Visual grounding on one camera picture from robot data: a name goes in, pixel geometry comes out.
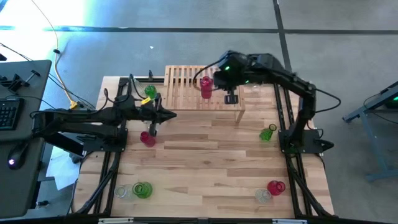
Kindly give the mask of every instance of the concrete floor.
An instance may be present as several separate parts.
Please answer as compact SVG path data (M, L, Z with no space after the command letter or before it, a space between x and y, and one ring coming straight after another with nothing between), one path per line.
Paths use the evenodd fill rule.
M272 0L36 2L55 26L277 28ZM285 29L398 29L397 1L279 0L279 4ZM54 8L63 10L55 12ZM23 5L9 1L0 12L0 26L18 29L0 31L0 42L34 59L53 59L54 34L26 29L27 24L48 26L30 1ZM58 36L63 52L59 71L65 83L92 103L105 75L146 75L149 69L162 75L165 65L205 65L228 49L269 52L283 61L278 34L59 32ZM365 98L397 81L397 36L292 34L286 40L293 71L342 99L339 108L315 117L316 126L325 130L324 139L335 143L325 153L335 213L343 218L398 223L398 178L372 183L364 179L378 171L370 142L360 120L351 124L341 120ZM0 50L10 60L21 60ZM66 96L52 82L44 99L56 107L68 106ZM318 108L334 103L319 94ZM372 122L384 136L397 131L395 124L380 119ZM396 165L398 155L392 153L389 158ZM71 189L57 192L54 182L44 184L39 199L50 199L52 205L29 211L25 217L65 214Z

